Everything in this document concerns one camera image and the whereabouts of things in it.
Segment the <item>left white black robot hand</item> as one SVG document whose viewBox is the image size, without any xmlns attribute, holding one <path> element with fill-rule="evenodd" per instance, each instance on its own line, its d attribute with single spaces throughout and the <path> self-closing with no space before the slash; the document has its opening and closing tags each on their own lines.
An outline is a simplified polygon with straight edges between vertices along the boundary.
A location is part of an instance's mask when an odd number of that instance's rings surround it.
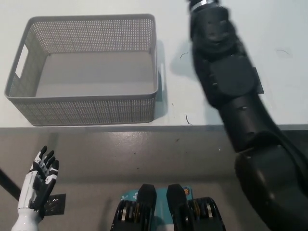
<svg viewBox="0 0 308 231">
<path fill-rule="evenodd" d="M 25 176 L 18 209 L 42 212 L 53 191 L 58 177 L 59 161 L 54 156 L 54 151 L 46 153 L 47 149 L 47 146 L 41 148 Z"/>
</svg>

